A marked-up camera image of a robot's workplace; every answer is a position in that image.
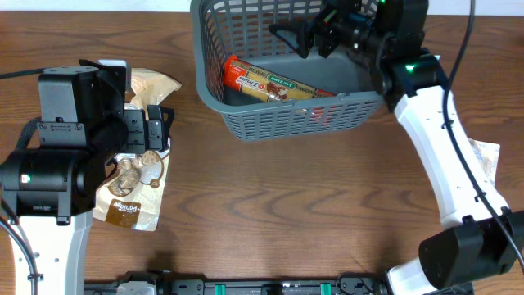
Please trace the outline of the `white plastic bag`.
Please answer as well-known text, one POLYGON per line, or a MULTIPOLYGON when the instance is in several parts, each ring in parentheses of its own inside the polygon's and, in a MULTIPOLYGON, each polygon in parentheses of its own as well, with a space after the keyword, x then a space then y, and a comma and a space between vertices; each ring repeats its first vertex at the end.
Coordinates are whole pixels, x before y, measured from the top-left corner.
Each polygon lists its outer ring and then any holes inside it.
POLYGON ((484 170, 486 177, 492 184, 495 184, 500 145, 497 143, 477 141, 472 138, 470 138, 468 141, 472 146, 472 150, 474 151, 477 160, 484 170))

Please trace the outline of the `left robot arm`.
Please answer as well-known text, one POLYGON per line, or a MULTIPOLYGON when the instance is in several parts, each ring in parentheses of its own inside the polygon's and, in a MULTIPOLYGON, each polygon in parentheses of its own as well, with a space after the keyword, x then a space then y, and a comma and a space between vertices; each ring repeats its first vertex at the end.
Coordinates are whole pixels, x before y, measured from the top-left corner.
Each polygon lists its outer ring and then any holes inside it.
POLYGON ((34 71, 41 114, 1 165, 1 226, 18 294, 81 294, 96 191, 121 153, 162 152, 173 110, 125 107, 124 60, 80 60, 34 71))

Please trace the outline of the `orange spaghetti pasta packet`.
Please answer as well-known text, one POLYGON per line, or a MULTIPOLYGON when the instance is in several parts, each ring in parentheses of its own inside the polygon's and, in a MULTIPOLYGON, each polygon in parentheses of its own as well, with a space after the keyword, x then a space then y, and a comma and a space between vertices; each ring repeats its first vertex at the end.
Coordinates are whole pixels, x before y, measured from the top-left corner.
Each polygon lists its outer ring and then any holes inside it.
POLYGON ((265 70, 232 55, 224 64, 223 84, 262 102, 286 102, 333 97, 319 88, 265 70))

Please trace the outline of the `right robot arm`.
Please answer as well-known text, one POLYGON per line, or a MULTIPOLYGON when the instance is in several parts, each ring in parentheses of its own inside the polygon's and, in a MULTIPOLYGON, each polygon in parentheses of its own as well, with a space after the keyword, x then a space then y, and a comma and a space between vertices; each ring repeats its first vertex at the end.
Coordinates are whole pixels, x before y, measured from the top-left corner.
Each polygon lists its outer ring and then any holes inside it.
POLYGON ((523 214, 488 180, 457 114, 439 60, 422 43, 427 0, 383 0, 373 16, 359 1, 326 1, 312 20, 269 31, 301 57, 345 46, 366 62, 380 94, 413 142, 430 180, 442 231, 418 256, 386 272, 379 294, 426 294, 507 273, 523 262, 523 214))

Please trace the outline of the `tan powder bag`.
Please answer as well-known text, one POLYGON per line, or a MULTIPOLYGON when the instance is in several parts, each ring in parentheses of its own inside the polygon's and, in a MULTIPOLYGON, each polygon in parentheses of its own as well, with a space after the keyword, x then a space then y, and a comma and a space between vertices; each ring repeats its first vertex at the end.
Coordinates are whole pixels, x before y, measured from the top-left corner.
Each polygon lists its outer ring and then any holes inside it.
POLYGON ((163 73, 147 68, 133 68, 131 89, 134 96, 124 104, 125 110, 144 110, 149 119, 147 106, 160 105, 172 92, 177 92, 182 84, 163 73))

